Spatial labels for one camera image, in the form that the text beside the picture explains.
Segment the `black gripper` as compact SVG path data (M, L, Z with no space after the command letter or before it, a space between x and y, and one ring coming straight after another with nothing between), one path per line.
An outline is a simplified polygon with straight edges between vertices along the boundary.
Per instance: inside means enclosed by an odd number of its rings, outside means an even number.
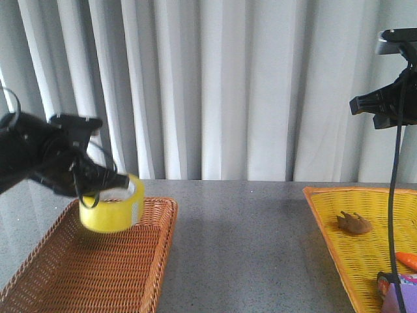
M130 178L99 168L87 154L92 130L60 130L42 149L41 165L31 179L62 196L81 197L104 190L127 189Z
M405 84L403 105L403 122L399 123L399 101L401 89ZM372 91L366 95L355 96L349 102L351 113L373 113L373 124L376 130L398 125L416 124L416 71L411 64L400 73L393 84Z

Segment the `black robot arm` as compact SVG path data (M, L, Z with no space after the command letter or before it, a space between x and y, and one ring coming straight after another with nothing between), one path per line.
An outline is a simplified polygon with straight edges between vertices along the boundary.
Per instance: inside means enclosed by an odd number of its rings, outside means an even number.
M129 178L96 164L87 154L102 120L54 115L43 121L28 113L1 119L1 192L32 179L62 196L90 196L127 188Z

